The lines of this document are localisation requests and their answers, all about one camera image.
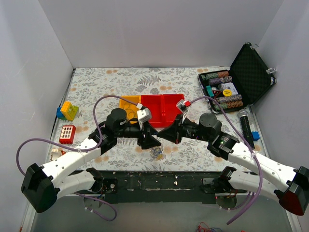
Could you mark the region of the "yellow plastic bin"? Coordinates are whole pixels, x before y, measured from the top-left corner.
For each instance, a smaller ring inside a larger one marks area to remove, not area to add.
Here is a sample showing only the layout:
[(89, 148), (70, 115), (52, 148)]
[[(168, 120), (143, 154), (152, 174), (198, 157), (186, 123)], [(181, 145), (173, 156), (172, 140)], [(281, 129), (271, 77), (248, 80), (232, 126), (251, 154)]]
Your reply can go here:
[[(129, 100), (130, 102), (134, 103), (141, 103), (141, 95), (122, 95), (121, 96), (124, 99)], [(132, 118), (137, 118), (137, 108), (135, 105), (120, 99), (119, 100), (119, 108), (125, 110), (126, 116), (128, 120), (131, 120)]]

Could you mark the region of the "red plastic bin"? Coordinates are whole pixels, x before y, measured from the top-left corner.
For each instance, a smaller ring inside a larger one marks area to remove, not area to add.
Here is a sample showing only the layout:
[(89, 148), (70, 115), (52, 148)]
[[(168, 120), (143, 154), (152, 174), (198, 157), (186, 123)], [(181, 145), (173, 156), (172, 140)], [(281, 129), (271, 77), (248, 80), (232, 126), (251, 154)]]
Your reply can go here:
[(141, 95), (141, 103), (151, 112), (152, 118), (149, 120), (149, 123), (154, 128), (164, 127), (162, 95)]
[(176, 106), (180, 100), (184, 100), (183, 94), (163, 94), (163, 127), (169, 126), (174, 121), (176, 115), (181, 113)]

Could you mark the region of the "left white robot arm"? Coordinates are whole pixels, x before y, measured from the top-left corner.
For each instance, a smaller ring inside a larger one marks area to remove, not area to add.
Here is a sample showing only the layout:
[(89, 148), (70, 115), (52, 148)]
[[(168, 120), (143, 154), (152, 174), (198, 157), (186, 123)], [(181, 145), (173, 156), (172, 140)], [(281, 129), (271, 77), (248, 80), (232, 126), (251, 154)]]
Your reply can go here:
[(30, 165), (24, 175), (21, 191), (36, 212), (51, 208), (63, 196), (88, 190), (98, 193), (103, 188), (103, 176), (95, 168), (74, 174), (79, 167), (96, 159), (116, 146), (118, 138), (135, 138), (141, 149), (160, 146), (153, 137), (157, 132), (149, 123), (152, 115), (148, 108), (137, 111), (129, 122), (126, 111), (113, 109), (106, 120), (73, 151), (39, 166)]

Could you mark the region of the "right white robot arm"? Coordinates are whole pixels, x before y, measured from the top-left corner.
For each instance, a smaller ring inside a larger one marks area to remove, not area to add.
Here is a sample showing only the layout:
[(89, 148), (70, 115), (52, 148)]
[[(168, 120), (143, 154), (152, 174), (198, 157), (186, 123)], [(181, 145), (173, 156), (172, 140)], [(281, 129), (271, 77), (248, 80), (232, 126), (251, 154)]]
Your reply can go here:
[(221, 130), (222, 123), (215, 115), (204, 113), (199, 122), (177, 115), (171, 125), (157, 136), (178, 144), (182, 138), (208, 142), (207, 149), (216, 157), (241, 165), (249, 174), (225, 168), (218, 180), (224, 192), (232, 189), (261, 194), (277, 201), (280, 206), (298, 216), (304, 215), (309, 205), (309, 170), (304, 166), (293, 168), (251, 151), (234, 136)]

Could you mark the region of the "floral table mat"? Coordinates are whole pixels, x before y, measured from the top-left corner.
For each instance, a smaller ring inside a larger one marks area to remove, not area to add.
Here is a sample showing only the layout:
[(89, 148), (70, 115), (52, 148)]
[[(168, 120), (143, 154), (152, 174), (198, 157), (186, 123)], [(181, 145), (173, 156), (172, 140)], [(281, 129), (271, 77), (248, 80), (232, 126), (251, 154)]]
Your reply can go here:
[[(119, 106), (122, 95), (183, 94), (194, 101), (188, 118), (197, 122), (208, 112), (197, 76), (206, 68), (78, 68), (70, 82), (66, 100), (79, 107), (72, 124), (74, 145), (80, 144)], [(162, 140), (160, 148), (142, 150), (135, 138), (119, 138), (117, 145), (91, 160), (82, 169), (110, 171), (221, 171), (231, 163), (212, 155), (207, 143), (183, 138), (176, 145)]]

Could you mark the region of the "black microphone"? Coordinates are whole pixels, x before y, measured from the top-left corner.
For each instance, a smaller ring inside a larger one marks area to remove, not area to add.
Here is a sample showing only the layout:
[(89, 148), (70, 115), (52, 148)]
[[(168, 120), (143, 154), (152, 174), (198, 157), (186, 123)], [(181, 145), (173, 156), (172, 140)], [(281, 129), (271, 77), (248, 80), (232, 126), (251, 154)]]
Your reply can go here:
[(247, 111), (244, 109), (240, 110), (238, 112), (238, 117), (240, 119), (244, 139), (248, 142), (252, 149), (255, 149)]

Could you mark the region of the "red white window block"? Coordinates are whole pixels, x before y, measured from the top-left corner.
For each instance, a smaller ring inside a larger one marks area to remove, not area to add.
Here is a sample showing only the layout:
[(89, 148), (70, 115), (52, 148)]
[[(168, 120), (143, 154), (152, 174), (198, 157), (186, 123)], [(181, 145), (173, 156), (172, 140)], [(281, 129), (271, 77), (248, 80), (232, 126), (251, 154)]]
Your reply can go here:
[(74, 125), (63, 125), (59, 137), (60, 144), (73, 144), (76, 127)]

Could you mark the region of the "small blue toy block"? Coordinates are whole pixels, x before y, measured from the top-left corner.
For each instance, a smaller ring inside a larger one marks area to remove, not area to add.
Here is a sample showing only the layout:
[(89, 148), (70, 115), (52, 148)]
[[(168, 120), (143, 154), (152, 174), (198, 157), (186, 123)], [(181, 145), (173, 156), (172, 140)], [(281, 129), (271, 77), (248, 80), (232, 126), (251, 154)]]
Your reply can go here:
[(254, 141), (258, 141), (260, 139), (260, 135), (257, 131), (252, 131), (252, 138)]

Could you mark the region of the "yellow green blue block stack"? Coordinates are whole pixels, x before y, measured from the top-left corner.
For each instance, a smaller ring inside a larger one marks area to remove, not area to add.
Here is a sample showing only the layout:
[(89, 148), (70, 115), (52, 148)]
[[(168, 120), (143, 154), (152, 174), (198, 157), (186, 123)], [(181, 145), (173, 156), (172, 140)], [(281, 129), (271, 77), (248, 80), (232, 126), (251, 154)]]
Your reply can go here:
[(61, 120), (73, 121), (79, 111), (78, 106), (73, 106), (70, 101), (65, 101), (57, 108), (56, 117)]

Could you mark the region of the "black poker chip case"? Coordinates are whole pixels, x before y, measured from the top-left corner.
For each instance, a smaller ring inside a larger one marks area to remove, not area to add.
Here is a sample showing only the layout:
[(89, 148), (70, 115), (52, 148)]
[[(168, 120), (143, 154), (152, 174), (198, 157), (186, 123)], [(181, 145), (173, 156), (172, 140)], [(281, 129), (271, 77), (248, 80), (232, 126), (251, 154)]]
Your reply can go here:
[(257, 103), (277, 81), (249, 42), (229, 69), (200, 73), (197, 79), (203, 94), (216, 99), (226, 113)]

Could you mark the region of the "small red white toy block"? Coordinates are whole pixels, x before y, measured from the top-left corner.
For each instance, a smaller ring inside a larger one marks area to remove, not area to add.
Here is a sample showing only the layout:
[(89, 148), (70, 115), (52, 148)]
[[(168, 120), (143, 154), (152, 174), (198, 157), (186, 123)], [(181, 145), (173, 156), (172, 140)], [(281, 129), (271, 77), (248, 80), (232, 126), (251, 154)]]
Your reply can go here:
[(51, 157), (50, 157), (50, 160), (53, 161), (53, 160), (56, 160), (58, 158), (60, 158), (62, 155), (66, 154), (66, 151), (62, 150), (62, 149), (59, 149), (59, 148), (53, 148), (51, 150)]

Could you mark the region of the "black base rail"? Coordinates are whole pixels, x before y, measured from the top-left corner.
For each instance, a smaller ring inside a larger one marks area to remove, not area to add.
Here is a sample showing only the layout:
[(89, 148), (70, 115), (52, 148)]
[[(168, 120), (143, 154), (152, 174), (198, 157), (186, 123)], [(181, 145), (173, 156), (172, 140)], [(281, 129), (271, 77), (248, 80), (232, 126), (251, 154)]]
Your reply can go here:
[(96, 193), (81, 190), (81, 194), (102, 195), (111, 204), (116, 203), (175, 203), (200, 202), (214, 204), (216, 195), (234, 199), (247, 193), (232, 190), (218, 183), (221, 172), (155, 172), (155, 171), (100, 171), (103, 188)]

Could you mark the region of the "aluminium frame rail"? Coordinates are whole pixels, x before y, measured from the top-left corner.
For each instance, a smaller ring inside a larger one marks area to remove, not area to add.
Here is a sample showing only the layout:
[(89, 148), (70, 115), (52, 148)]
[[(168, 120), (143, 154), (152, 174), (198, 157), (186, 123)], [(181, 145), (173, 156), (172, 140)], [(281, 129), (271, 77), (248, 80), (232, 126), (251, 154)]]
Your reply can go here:
[(29, 204), (20, 231), (31, 230), (36, 213), (48, 210), (58, 199), (66, 195), (90, 189), (93, 184), (93, 177), (87, 177), (84, 172), (68, 176), (58, 184), (54, 184), (49, 177), (26, 177), (21, 190)]

